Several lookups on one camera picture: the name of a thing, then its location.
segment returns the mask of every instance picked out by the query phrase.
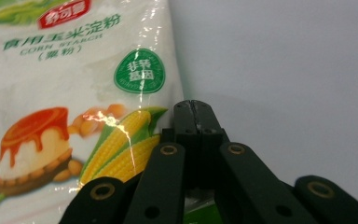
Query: corn cob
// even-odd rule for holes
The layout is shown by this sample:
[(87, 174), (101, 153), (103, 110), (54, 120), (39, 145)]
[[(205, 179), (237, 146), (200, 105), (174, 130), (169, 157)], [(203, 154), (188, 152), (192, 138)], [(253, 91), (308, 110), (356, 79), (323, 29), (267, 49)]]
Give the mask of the corn cob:
[(126, 148), (120, 155), (106, 164), (95, 178), (111, 176), (126, 182), (145, 169), (152, 149), (158, 142), (159, 134), (156, 134)]
[(115, 156), (117, 152), (128, 143), (131, 138), (143, 127), (150, 123), (151, 115), (146, 110), (130, 113), (103, 141), (86, 163), (80, 177), (80, 183), (86, 184), (94, 177), (101, 167)]

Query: red brand label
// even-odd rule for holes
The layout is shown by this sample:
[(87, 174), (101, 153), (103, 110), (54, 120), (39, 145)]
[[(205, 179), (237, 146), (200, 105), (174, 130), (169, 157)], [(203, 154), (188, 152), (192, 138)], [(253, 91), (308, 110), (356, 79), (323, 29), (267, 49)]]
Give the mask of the red brand label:
[(91, 0), (66, 2), (45, 12), (38, 20), (41, 29), (47, 29), (74, 20), (90, 10)]

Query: white surface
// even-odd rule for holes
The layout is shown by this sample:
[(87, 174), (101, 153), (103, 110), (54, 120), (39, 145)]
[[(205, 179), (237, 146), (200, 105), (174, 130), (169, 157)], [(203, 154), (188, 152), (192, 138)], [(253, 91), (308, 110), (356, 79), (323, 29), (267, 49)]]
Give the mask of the white surface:
[(281, 180), (328, 178), (358, 200), (358, 1), (172, 0), (187, 99)]

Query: corn starch package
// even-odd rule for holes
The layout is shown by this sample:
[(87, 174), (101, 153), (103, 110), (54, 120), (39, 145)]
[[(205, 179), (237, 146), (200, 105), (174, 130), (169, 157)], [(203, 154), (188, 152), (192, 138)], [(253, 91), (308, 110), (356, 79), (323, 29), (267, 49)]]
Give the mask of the corn starch package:
[(181, 100), (167, 1), (0, 1), (0, 223), (142, 172)]

